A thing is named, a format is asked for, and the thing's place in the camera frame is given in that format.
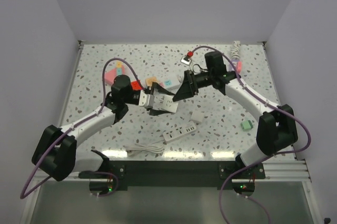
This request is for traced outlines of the small white cube adapter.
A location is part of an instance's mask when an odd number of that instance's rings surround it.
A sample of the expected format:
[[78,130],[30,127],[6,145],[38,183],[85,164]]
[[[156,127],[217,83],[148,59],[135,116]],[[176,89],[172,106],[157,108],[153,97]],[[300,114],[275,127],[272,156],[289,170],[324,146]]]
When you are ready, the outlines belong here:
[[190,121],[193,121],[194,123],[201,124],[204,119],[204,113],[198,110],[195,110],[191,113]]

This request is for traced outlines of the white cube socket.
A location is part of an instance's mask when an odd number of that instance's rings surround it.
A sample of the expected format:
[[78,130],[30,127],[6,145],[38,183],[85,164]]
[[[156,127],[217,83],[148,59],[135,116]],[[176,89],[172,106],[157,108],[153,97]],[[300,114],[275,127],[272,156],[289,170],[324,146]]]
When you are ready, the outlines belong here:
[[154,99],[154,109],[162,109],[172,112],[173,114],[177,112],[179,103],[172,100],[172,96],[161,94]]

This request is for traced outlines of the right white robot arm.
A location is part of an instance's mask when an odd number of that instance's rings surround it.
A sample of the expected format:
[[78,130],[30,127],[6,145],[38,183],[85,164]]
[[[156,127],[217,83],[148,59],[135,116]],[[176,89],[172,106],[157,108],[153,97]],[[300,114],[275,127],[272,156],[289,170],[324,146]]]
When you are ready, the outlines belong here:
[[186,70],[173,101],[192,98],[200,88],[212,86],[239,103],[257,120],[256,142],[235,159],[236,175],[247,178],[253,172],[253,163],[273,156],[297,142],[293,109],[289,105],[279,106],[270,102],[254,90],[248,91],[247,84],[236,76],[235,71],[227,71],[221,53],[208,52],[204,57],[206,71],[195,74]]

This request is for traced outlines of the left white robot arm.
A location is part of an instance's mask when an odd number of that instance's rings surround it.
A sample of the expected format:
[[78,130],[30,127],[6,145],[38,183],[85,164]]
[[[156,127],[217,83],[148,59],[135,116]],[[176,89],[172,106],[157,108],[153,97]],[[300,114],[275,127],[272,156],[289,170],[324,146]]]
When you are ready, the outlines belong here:
[[134,90],[126,75],[117,76],[102,104],[86,117],[71,124],[48,126],[32,156],[32,163],[56,181],[62,181],[73,172],[91,172],[97,178],[109,172],[108,158],[98,151],[88,157],[77,154],[77,148],[100,130],[119,122],[128,112],[128,105],[151,110],[154,92],[173,97],[173,93],[157,83],[145,90]]

